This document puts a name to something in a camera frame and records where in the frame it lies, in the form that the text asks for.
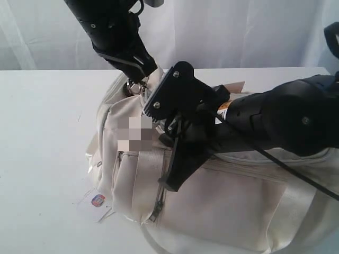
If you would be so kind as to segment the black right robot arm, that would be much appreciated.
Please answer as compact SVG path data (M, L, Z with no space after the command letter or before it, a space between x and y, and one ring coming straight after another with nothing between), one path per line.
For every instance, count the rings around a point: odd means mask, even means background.
M180 61L161 83L165 96L165 136L173 141L167 173L159 183L177 192L210 157L257 151L324 194L338 195L297 172L271 148L298 156L338 147L338 75L316 75L279 85L263 93L231 100L230 91L210 87Z

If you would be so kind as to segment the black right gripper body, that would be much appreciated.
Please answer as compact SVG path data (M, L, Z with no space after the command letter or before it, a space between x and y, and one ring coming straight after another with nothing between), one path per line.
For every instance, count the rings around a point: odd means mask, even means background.
M171 111L161 124L160 142L171 148L175 140L192 144L194 148L199 144L205 146L215 128L211 111L217 112L229 99L229 84L216 87L199 84L182 91L166 105Z

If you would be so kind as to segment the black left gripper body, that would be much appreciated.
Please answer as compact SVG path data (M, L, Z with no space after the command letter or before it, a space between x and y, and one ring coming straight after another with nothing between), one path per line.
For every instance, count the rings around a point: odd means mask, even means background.
M102 18L91 24L91 40L103 58L126 64L145 66L148 53L139 36L140 20L135 13Z

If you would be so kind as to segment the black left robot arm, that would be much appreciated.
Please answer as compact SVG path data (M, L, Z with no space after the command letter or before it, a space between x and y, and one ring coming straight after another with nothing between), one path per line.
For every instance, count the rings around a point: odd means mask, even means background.
M138 83L157 69L139 35L140 9L132 12L137 1L65 1L91 40L94 51L114 68Z

